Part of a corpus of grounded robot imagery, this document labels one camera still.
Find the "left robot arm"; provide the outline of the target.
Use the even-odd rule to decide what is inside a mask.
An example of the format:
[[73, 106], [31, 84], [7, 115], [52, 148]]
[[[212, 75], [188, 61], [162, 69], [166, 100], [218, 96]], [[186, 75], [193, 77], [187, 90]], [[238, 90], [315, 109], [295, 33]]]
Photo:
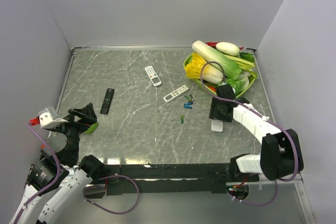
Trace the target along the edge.
[[53, 107], [47, 107], [28, 123], [29, 130], [39, 125], [51, 131], [45, 140], [37, 132], [43, 147], [38, 162], [30, 167], [21, 202], [11, 223], [54, 223], [71, 197], [89, 183], [104, 176], [104, 164], [93, 155], [79, 159], [80, 135], [97, 122], [93, 104], [70, 109], [60, 118]]

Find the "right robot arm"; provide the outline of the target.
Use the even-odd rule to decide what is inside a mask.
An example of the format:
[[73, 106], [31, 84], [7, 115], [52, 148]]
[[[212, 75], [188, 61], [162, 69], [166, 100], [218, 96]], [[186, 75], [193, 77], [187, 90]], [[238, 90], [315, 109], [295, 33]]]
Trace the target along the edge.
[[235, 181], [247, 174], [263, 174], [268, 180], [284, 179], [304, 168], [296, 131], [282, 131], [267, 116], [261, 115], [245, 98], [236, 98], [228, 84], [216, 88], [209, 118], [212, 128], [222, 128], [225, 122], [235, 121], [247, 129], [261, 144], [259, 154], [241, 154], [230, 160], [229, 175]]

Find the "white remote control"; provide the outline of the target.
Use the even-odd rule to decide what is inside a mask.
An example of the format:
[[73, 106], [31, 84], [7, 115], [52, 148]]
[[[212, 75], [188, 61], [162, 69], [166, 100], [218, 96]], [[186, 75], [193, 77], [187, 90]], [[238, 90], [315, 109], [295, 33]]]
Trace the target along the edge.
[[212, 120], [211, 121], [211, 130], [213, 132], [222, 132], [224, 128], [224, 122], [221, 120]]

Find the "black remote control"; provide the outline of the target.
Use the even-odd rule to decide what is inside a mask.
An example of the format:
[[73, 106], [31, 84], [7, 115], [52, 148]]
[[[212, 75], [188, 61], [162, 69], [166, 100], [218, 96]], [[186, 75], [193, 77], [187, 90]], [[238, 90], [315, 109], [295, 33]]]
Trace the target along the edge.
[[109, 113], [110, 107], [111, 107], [111, 103], [112, 103], [112, 99], [114, 96], [114, 92], [115, 90], [112, 88], [107, 88], [103, 102], [102, 102], [102, 106], [100, 109], [100, 114], [103, 115], [107, 115]]

